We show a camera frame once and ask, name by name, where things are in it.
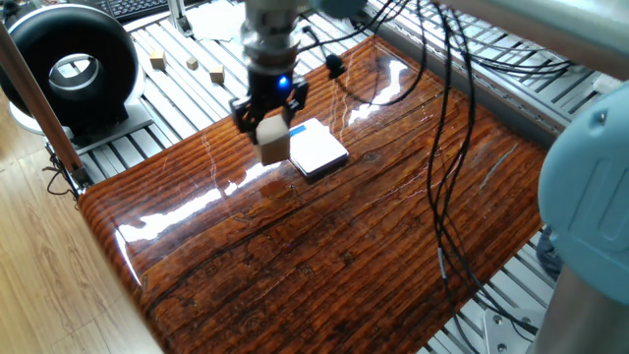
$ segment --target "black cable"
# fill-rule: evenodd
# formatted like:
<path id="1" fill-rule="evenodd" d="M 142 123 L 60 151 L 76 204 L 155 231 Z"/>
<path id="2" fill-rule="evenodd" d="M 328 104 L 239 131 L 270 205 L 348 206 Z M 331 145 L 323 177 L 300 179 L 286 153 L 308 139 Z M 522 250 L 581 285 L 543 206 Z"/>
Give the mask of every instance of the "black cable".
<path id="1" fill-rule="evenodd" d="M 449 28 L 449 24 L 447 23 L 447 20 L 443 17 L 443 14 L 441 12 L 441 10 L 435 5 L 435 8 L 437 8 L 437 12 L 441 13 L 441 18 L 442 21 L 444 23 L 444 30 L 446 32 L 446 49 L 448 49 L 448 53 L 449 55 L 446 58 L 446 92 L 449 93 L 449 84 L 450 84 L 450 78 L 451 78 L 451 45 L 449 44 L 449 38 L 450 38 L 450 34 L 451 34 L 451 29 Z M 457 26 L 459 27 L 459 29 L 462 29 L 462 26 L 460 25 L 460 23 L 457 24 Z M 464 39 L 464 47 L 467 49 L 467 41 L 465 41 Z M 438 140 L 440 139 L 440 131 L 443 129 L 443 125 L 444 125 L 444 121 L 445 121 L 445 112 L 446 109 L 443 109 L 443 107 L 447 107 L 446 104 L 443 105 L 442 107 L 442 117 L 439 120 L 439 124 L 438 124 L 438 128 L 437 128 L 437 133 L 436 133 L 436 137 L 435 137 L 435 144 L 433 145 L 433 150 L 432 150 L 432 154 L 430 155 L 430 160 L 429 160 L 429 177 L 428 177 L 428 189 L 429 189 L 429 203 L 430 206 L 433 209 L 433 213 L 434 213 L 434 224 L 435 224 L 435 233 L 436 233 L 436 237 L 437 237 L 437 244 L 439 246 L 439 255 L 440 255 L 440 263 L 443 263 L 442 259 L 446 259 L 446 261 L 448 262 L 448 264 L 450 265 L 450 267 L 455 271 L 455 273 L 457 273 L 457 275 L 462 279 L 463 283 L 465 284 L 465 286 L 471 290 L 468 282 L 467 282 L 467 278 L 464 277 L 459 271 L 458 269 L 454 266 L 454 264 L 451 262 L 451 260 L 449 259 L 448 255 L 443 253 L 443 245 L 442 245 L 442 241 L 441 241 L 441 237 L 445 236 L 448 243 L 450 244 L 453 253 L 455 255 L 455 257 L 457 258 L 457 260 L 459 261 L 459 263 L 462 265 L 463 269 L 468 273 L 468 275 L 474 280 L 474 282 L 476 283 L 476 285 L 479 287 L 480 291 L 483 292 L 483 294 L 487 297 L 487 299 L 494 305 L 494 307 L 492 307 L 491 305 L 487 304 L 485 301 L 483 301 L 480 297 L 475 296 L 475 298 L 482 304 L 484 304 L 486 307 L 495 310 L 497 313 L 501 314 L 503 317 L 511 320 L 512 322 L 517 323 L 518 325 L 520 325 L 522 328 L 524 328 L 526 331 L 529 331 L 530 333 L 535 333 L 537 332 L 537 329 L 529 324 L 525 324 L 517 319 L 515 319 L 512 315 L 508 314 L 508 312 L 506 312 L 496 301 L 495 299 L 493 299 L 490 294 L 488 294 L 488 292 L 484 289 L 484 287 L 481 285 L 481 283 L 479 282 L 479 280 L 476 278 L 476 276 L 474 275 L 474 273 L 471 271 L 469 265 L 467 264 L 467 261 L 461 256 L 461 254 L 458 251 L 458 248 L 456 246 L 456 244 L 453 242 L 452 238 L 450 237 L 447 228 L 444 224 L 444 218 L 445 215 L 447 215 L 447 207 L 449 205 L 449 201 L 451 198 L 451 194 L 452 194 L 452 190 L 454 188 L 454 185 L 456 183 L 456 178 L 458 177 L 459 172 L 461 171 L 461 167 L 463 165 L 463 161 L 465 160 L 465 155 L 467 154 L 467 151 L 469 149 L 469 143 L 470 143 L 470 139 L 471 139 L 471 133 L 472 133 L 472 129 L 473 128 L 473 124 L 474 124 L 474 114 L 475 114 L 475 110 L 473 109 L 473 107 L 475 106 L 475 97 L 473 95 L 474 92 L 474 82 L 473 82 L 473 72 L 472 72 L 472 67 L 471 67 L 471 61 L 472 58 L 469 55 L 469 51 L 462 50 L 462 54 L 464 56 L 465 62 L 466 62 L 466 69 L 468 70 L 468 79 L 470 80 L 470 93 L 471 93 L 471 104 L 470 104 L 470 120 L 469 120 L 469 124 L 472 124 L 472 126 L 468 127 L 468 135 L 466 136 L 466 141 L 464 142 L 464 144 L 462 144 L 461 148 L 459 149 L 459 151 L 457 152 L 456 157 L 454 158 L 454 160 L 452 161 L 452 164 L 450 165 L 450 167 L 448 168 L 448 171 L 446 171 L 447 173 L 444 175 L 443 180 L 441 181 L 441 184 L 439 185 L 439 190 L 441 188 L 443 188 L 444 186 L 446 186 L 447 184 L 447 179 L 448 179 L 448 175 L 449 172 L 454 168 L 454 166 L 457 166 L 456 168 L 454 168 L 454 176 L 452 177 L 452 182 L 450 183 L 450 186 L 446 186 L 446 192 L 445 192 L 445 201 L 443 204 L 443 212 L 439 213 L 438 212 L 438 197 L 440 197 L 440 191 L 437 191 L 437 198 L 434 198 L 432 196 L 432 191 L 431 191 L 431 186 L 432 186 L 432 182 L 431 182 L 431 164 L 434 163 L 433 159 L 434 156 L 436 154 L 437 151 L 437 147 L 438 147 Z"/>
<path id="2" fill-rule="evenodd" d="M 311 50 L 311 49 L 313 49 L 313 48 L 316 48 L 318 45 L 325 45 L 325 44 L 330 44 L 330 43 L 336 43 L 336 42 L 339 42 L 339 41 L 343 41 L 343 40 L 345 40 L 345 39 L 352 38 L 352 37 L 354 37 L 354 36 L 356 36 L 356 35 L 358 35 L 358 34 L 360 34 L 360 33 L 364 32 L 364 31 L 365 31 L 365 30 L 367 30 L 370 26 L 372 26 L 373 24 L 375 24 L 375 23 L 377 22 L 377 19 L 378 19 L 378 18 L 382 15 L 382 13 L 384 13 L 384 11 L 386 10 L 386 8 L 387 8 L 389 5 L 391 5 L 391 3 L 393 3 L 393 0 L 388 0 L 388 1 L 387 1 L 387 2 L 386 2 L 383 6 L 382 6 L 382 8 L 380 9 L 380 11 L 378 11 L 378 12 L 375 14 L 375 16 L 373 16 L 373 19 L 372 19 L 371 21 L 369 21 L 367 24 L 365 24 L 364 26 L 362 26 L 360 29 L 357 29 L 357 30 L 353 31 L 353 32 L 352 32 L 352 33 L 350 33 L 350 34 L 344 35 L 344 36 L 339 37 L 339 38 L 334 38 L 334 39 L 325 40 L 325 41 L 323 41 L 323 42 L 320 42 L 319 44 L 317 44 L 317 43 L 313 43 L 313 44 L 311 44 L 311 45 L 307 45 L 307 46 L 305 46 L 305 47 L 301 48 L 301 49 L 299 50 L 299 53 L 302 53 L 302 52 L 305 52 L 305 51 Z"/>
<path id="3" fill-rule="evenodd" d="M 384 25 L 385 23 L 389 22 L 389 21 L 393 21 L 395 20 L 395 18 L 397 18 L 402 11 L 406 8 L 406 6 L 408 5 L 408 3 L 411 0 L 404 0 L 404 3 L 402 4 L 402 6 L 400 6 L 398 12 L 393 15 L 392 17 L 388 17 L 391 12 L 395 9 L 396 5 L 399 5 L 399 2 L 396 3 L 394 6 L 391 6 L 391 8 L 389 9 L 389 11 L 384 15 L 384 18 L 377 24 L 377 26 L 375 26 L 375 29 L 373 29 L 373 39 L 375 39 L 375 36 L 377 35 L 378 31 L 380 30 L 380 28 L 382 27 L 382 25 Z M 380 82 L 380 63 L 378 60 L 378 55 L 377 55 L 377 51 L 374 52 L 375 54 L 375 81 L 374 81 L 374 85 L 373 85 L 373 93 L 372 93 L 372 100 L 371 102 L 375 101 L 375 96 L 377 95 L 377 90 L 378 90 L 378 84 Z"/>
<path id="4" fill-rule="evenodd" d="M 422 23 L 424 21 L 424 16 L 422 15 L 421 11 L 418 10 L 418 17 L 420 18 L 420 23 Z M 399 95 L 397 98 L 394 98 L 388 102 L 385 103 L 374 103 L 373 101 L 368 101 L 364 98 L 359 97 L 358 95 L 354 94 L 353 92 L 351 92 L 350 90 L 348 90 L 345 85 L 341 82 L 340 79 L 336 80 L 336 84 L 352 99 L 359 101 L 361 103 L 364 104 L 369 104 L 369 105 L 377 105 L 377 106 L 392 106 L 394 104 L 397 104 L 401 101 L 403 101 L 406 97 L 408 97 L 411 93 L 413 93 L 413 91 L 417 88 L 417 85 L 420 83 L 420 81 L 422 80 L 422 77 L 424 76 L 424 71 L 426 70 L 426 65 L 427 65 L 427 60 L 428 60 L 428 49 L 427 49 L 427 45 L 426 45 L 426 31 L 424 30 L 424 27 L 422 26 L 422 63 L 420 63 L 421 68 L 420 68 L 420 72 L 418 73 L 418 75 L 415 77 L 415 80 L 411 83 L 411 85 L 409 86 L 409 88 L 402 93 L 401 95 Z"/>
<path id="5" fill-rule="evenodd" d="M 50 155 L 50 163 L 52 163 L 52 167 L 44 167 L 42 169 L 42 171 L 55 172 L 55 175 L 52 176 L 52 178 L 50 179 L 50 182 L 48 183 L 48 187 L 46 188 L 46 191 L 53 196 L 65 196 L 67 194 L 71 194 L 74 201 L 76 202 L 79 199 L 79 191 L 77 191 L 77 189 L 75 188 L 75 185 L 72 183 L 72 178 L 70 177 L 68 170 L 63 165 L 61 160 L 57 157 L 57 154 L 54 152 L 51 153 Z M 54 183 L 54 181 L 57 179 L 59 175 L 63 176 L 64 180 L 70 186 L 70 189 L 68 189 L 66 192 L 59 193 L 59 192 L 53 192 L 51 190 L 52 184 Z"/>
<path id="6" fill-rule="evenodd" d="M 518 329 L 518 327 L 515 326 L 515 323 L 513 321 L 511 321 L 511 325 L 513 326 L 513 330 L 515 330 L 515 332 L 518 333 L 518 335 L 522 337 L 522 339 L 528 341 L 529 343 L 533 343 L 533 340 L 525 337 L 524 335 L 522 335 L 522 333 L 520 333 L 520 330 Z"/>
<path id="7" fill-rule="evenodd" d="M 321 54 L 323 54 L 323 60 L 325 60 L 325 58 L 327 58 L 327 54 L 325 53 L 325 46 L 321 45 L 321 42 L 318 39 L 318 35 L 316 35 L 316 33 L 313 30 L 313 28 L 311 28 L 310 26 L 305 26 L 302 29 L 302 31 L 304 33 L 307 33 L 314 40 L 314 44 L 318 45 L 319 48 L 321 48 Z"/>
<path id="8" fill-rule="evenodd" d="M 460 26 L 460 27 L 458 26 L 460 25 L 461 22 L 459 20 L 459 17 L 456 15 L 456 13 L 454 11 L 452 11 L 451 13 L 452 13 L 452 17 L 454 18 L 453 20 L 457 21 L 458 23 L 457 27 L 458 27 L 459 32 L 456 34 L 460 36 L 461 38 L 464 38 L 464 41 L 472 40 L 471 38 L 468 38 L 465 35 L 463 26 Z M 456 46 L 459 52 L 463 53 L 462 48 L 461 48 L 461 43 L 459 43 L 457 36 L 454 36 L 454 41 L 457 44 Z M 491 47 L 491 44 L 489 43 L 483 43 L 483 45 Z M 501 48 L 503 48 L 505 51 L 511 50 L 508 47 L 501 47 Z M 559 63 L 547 63 L 547 64 L 542 64 L 542 65 L 511 64 L 511 63 L 506 63 L 506 62 L 495 60 L 495 59 L 485 58 L 480 55 L 472 54 L 469 52 L 469 50 L 466 50 L 466 51 L 468 52 L 468 55 L 471 57 L 471 60 L 474 61 L 475 63 L 485 68 L 493 69 L 495 71 L 499 71 L 499 72 L 503 72 L 507 74 L 522 74 L 522 75 L 531 75 L 531 76 L 563 74 L 567 71 L 568 68 L 574 65 L 574 62 L 570 60 L 562 61 Z M 541 71 L 541 69 L 549 69 L 549 68 L 555 68 L 555 69 Z"/>

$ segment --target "white base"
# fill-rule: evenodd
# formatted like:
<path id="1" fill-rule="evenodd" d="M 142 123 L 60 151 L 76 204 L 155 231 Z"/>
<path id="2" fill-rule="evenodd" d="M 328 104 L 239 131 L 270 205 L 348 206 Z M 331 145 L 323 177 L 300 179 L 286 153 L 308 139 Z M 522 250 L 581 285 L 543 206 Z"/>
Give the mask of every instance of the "white base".
<path id="1" fill-rule="evenodd" d="M 528 319 L 531 325 L 537 328 L 542 326 L 543 312 L 541 311 L 505 310 L 516 319 Z M 526 354 L 535 340 L 532 334 L 492 310 L 485 311 L 484 323 L 487 354 Z"/>

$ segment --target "light blue robot arm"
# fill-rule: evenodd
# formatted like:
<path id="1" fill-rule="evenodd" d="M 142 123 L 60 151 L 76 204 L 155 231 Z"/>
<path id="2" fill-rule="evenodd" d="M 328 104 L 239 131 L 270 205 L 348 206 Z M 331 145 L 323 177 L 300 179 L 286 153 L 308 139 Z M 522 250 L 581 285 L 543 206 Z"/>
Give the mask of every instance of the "light blue robot arm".
<path id="1" fill-rule="evenodd" d="M 629 85 L 584 111 L 543 164 L 539 201 L 561 259 L 629 305 Z"/>

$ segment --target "cable connector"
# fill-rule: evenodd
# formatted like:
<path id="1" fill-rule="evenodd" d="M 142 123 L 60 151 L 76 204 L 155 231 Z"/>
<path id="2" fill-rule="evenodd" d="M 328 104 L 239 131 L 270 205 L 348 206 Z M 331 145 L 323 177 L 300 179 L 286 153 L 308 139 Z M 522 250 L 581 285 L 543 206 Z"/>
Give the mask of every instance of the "cable connector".
<path id="1" fill-rule="evenodd" d="M 345 74 L 347 67 L 343 62 L 343 59 L 338 55 L 330 54 L 325 58 L 325 66 L 329 69 L 330 74 L 328 77 L 330 80 L 336 80 L 341 75 Z"/>

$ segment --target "wooden floor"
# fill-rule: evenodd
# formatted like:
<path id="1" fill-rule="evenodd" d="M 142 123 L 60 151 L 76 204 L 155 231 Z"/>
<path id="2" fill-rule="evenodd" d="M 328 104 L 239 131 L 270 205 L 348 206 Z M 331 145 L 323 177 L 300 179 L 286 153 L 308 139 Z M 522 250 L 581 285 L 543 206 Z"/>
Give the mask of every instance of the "wooden floor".
<path id="1" fill-rule="evenodd" d="M 40 136 L 0 93 L 0 348 L 3 354 L 161 353 L 53 172 Z M 52 187 L 63 192 L 61 178 Z"/>

